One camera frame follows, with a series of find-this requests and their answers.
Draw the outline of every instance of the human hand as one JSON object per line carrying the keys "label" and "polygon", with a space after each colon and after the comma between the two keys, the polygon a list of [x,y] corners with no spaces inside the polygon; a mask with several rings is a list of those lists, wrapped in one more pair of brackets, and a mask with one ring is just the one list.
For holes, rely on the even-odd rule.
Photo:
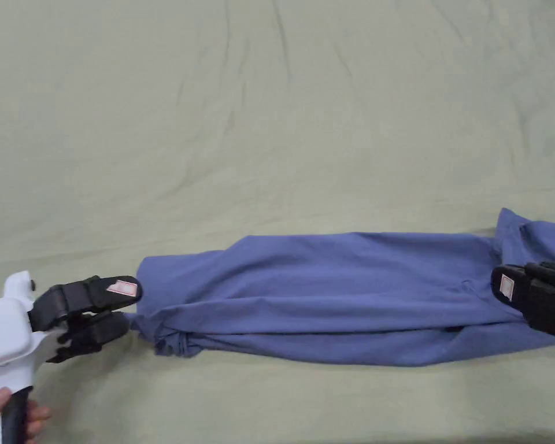
{"label": "human hand", "polygon": [[[0,389],[0,412],[10,399],[11,392],[7,388]],[[39,435],[46,420],[51,417],[48,408],[42,408],[35,401],[29,401],[27,412],[27,444],[36,444],[35,437]]]}

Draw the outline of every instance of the white sticker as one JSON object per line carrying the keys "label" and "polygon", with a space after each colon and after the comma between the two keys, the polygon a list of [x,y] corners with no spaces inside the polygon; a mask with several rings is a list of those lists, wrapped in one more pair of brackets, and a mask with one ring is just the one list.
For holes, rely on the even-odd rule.
{"label": "white sticker", "polygon": [[514,292],[514,280],[510,279],[506,275],[501,275],[501,285],[499,286],[499,291],[511,301],[512,293]]}
{"label": "white sticker", "polygon": [[112,286],[109,286],[107,291],[136,297],[138,295],[138,285],[136,283],[126,282],[125,280],[118,280]]}

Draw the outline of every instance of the black handle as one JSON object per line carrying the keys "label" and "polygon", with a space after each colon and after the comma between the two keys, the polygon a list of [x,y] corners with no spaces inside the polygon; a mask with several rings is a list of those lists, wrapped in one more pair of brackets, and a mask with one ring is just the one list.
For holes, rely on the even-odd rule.
{"label": "black handle", "polygon": [[33,387],[14,393],[2,410],[2,444],[27,442],[27,405]]}

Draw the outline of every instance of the folded shirt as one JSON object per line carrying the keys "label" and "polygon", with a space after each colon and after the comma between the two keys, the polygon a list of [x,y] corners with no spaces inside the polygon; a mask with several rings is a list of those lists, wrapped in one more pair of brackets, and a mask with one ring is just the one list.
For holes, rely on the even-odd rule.
{"label": "folded shirt", "polygon": [[555,262],[555,223],[503,209],[494,238],[426,233],[250,236],[147,257],[132,328],[157,353],[229,350],[420,366],[555,345],[491,292],[501,264]]}

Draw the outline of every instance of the blue shirt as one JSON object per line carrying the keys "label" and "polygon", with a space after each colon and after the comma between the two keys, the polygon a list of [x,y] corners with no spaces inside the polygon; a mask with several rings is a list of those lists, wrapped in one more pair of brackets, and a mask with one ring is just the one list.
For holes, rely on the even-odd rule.
{"label": "blue shirt", "polygon": [[330,364],[419,366],[555,345],[490,287],[498,265],[555,262],[555,224],[507,209],[495,238],[251,236],[147,257],[132,327],[160,354],[203,349]]}

